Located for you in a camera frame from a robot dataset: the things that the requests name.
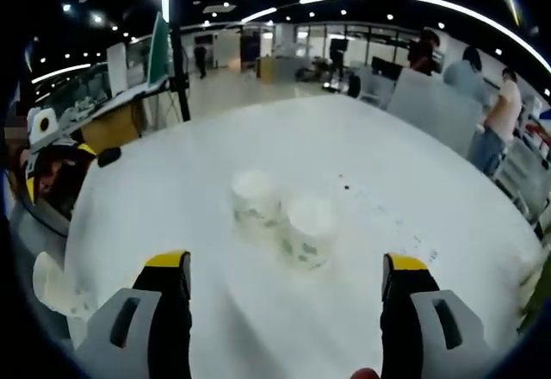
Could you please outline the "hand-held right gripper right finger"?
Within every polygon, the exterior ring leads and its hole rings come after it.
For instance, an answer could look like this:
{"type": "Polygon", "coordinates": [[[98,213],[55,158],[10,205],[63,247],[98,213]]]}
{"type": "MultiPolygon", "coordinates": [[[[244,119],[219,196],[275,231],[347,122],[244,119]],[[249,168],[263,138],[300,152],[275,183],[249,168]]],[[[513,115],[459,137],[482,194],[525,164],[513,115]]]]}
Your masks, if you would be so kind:
{"type": "Polygon", "coordinates": [[[478,315],[425,263],[389,252],[381,286],[383,378],[497,378],[478,315]]]}

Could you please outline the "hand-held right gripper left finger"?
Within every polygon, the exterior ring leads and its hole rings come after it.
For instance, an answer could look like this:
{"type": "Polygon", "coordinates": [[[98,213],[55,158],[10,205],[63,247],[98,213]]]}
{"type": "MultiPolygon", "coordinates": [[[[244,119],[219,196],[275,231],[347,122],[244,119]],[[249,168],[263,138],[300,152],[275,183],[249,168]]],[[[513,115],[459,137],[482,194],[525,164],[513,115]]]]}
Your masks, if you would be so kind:
{"type": "Polygon", "coordinates": [[[190,378],[191,254],[149,259],[91,316],[76,355],[90,378],[190,378]]]}

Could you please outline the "person's left hand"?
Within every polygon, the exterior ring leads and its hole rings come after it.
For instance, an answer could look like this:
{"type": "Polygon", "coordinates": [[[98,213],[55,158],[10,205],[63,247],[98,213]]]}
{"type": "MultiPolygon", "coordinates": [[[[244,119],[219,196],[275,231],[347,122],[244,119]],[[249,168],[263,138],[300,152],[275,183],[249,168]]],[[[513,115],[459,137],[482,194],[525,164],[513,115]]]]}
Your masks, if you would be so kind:
{"type": "Polygon", "coordinates": [[[71,208],[77,200],[87,170],[86,162],[53,161],[51,170],[39,179],[39,198],[54,207],[71,208]]]}

